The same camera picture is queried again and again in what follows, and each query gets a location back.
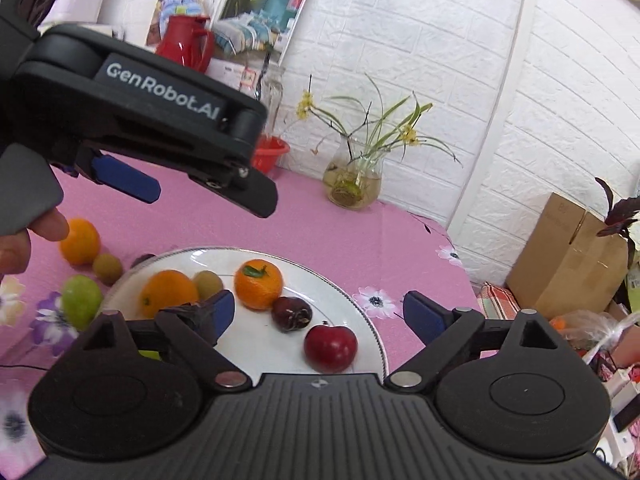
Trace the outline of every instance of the plate rim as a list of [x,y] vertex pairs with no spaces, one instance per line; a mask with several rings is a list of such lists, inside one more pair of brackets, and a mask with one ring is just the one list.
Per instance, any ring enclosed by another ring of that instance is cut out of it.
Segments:
[[369,330],[371,330],[371,333],[374,335],[374,337],[376,339],[376,343],[378,345],[378,351],[380,352],[380,357],[382,358],[382,373],[383,373],[383,377],[387,377],[389,375],[388,357],[386,355],[386,349],[385,349],[384,344],[382,343],[382,338],[380,337],[380,333],[378,332],[378,329],[376,329],[375,325],[371,322],[371,320],[369,319],[367,314],[365,314],[364,311],[358,306],[358,304],[355,302],[355,300],[351,296],[349,296],[344,290],[342,290],[342,288],[340,288],[334,282],[332,282],[331,280],[328,280],[327,278],[325,278],[321,274],[318,274],[314,270],[311,270],[308,267],[300,265],[300,264],[298,264],[296,262],[292,262],[291,260],[289,260],[287,258],[283,258],[282,256],[276,256],[275,254],[263,253],[263,252],[260,252],[260,251],[254,251],[254,250],[251,250],[251,249],[243,249],[243,248],[240,248],[240,247],[225,247],[225,246],[194,246],[194,247],[187,247],[187,248],[183,248],[183,249],[176,249],[176,250],[172,250],[172,251],[167,251],[165,253],[158,254],[157,256],[154,256],[153,258],[149,258],[148,260],[145,260],[144,262],[141,262],[141,263],[137,264],[135,267],[131,267],[129,270],[127,270],[127,272],[125,272],[120,277],[120,279],[109,289],[109,291],[107,292],[107,295],[102,300],[102,304],[100,305],[99,312],[102,311],[102,305],[107,303],[107,301],[111,299],[111,296],[114,296],[117,293],[117,291],[122,287],[122,284],[124,283],[124,281],[127,278],[129,278],[130,276],[132,276],[136,272],[139,272],[140,270],[144,269],[145,267],[148,267],[149,265],[151,265],[151,264],[153,264],[155,262],[159,262],[160,260],[164,260],[164,259],[166,259],[166,258],[168,258],[170,256],[175,256],[176,254],[192,253],[194,251],[212,251],[212,250],[213,251],[239,251],[241,253],[258,254],[258,256],[268,256],[270,258],[276,258],[277,260],[281,260],[281,261],[283,261],[285,263],[288,263],[288,264],[294,265],[294,266],[296,266],[296,267],[298,267],[300,269],[306,270],[306,272],[311,273],[316,278],[319,278],[320,280],[325,282],[327,285],[332,286],[335,290],[337,290],[340,294],[342,294],[349,301],[349,303],[351,303],[351,305],[353,305],[353,307],[356,309],[356,311],[362,316],[364,321],[367,323],[367,326],[369,327]]

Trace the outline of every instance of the wall corner trim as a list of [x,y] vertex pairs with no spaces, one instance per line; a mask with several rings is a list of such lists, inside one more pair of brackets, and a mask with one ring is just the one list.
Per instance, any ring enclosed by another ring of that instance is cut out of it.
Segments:
[[498,97],[494,105],[494,111],[487,126],[484,136],[484,143],[480,148],[478,158],[476,158],[471,175],[463,187],[462,194],[456,205],[451,221],[447,226],[447,232],[451,240],[456,243],[462,232],[462,225],[471,213],[482,182],[489,172],[494,154],[500,139],[504,133],[504,124],[507,120],[520,82],[522,67],[529,49],[529,40],[533,28],[533,20],[538,0],[522,0],[520,13],[516,24],[516,31],[511,45],[511,53],[504,70],[504,77]]

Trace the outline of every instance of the black cable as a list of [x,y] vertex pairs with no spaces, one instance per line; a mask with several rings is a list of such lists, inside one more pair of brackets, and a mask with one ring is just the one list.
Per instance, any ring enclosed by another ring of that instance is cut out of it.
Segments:
[[43,372],[48,372],[48,368],[40,368],[39,366],[31,366],[31,365],[0,365],[0,368],[30,368],[32,370],[41,370]]

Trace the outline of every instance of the red pitcher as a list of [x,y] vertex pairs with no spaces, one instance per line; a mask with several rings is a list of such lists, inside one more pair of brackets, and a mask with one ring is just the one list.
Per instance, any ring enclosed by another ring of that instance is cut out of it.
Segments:
[[166,33],[156,48],[156,54],[198,72],[206,72],[215,43],[213,33],[204,28],[207,20],[207,16],[170,16]]

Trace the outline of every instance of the ribbed black surface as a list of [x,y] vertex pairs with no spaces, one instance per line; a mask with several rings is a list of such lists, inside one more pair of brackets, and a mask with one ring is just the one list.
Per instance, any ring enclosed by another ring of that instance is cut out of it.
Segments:
[[29,480],[613,480],[593,455],[557,464],[502,462],[447,433],[420,397],[374,375],[267,375],[220,397],[178,444],[119,464],[52,458]]

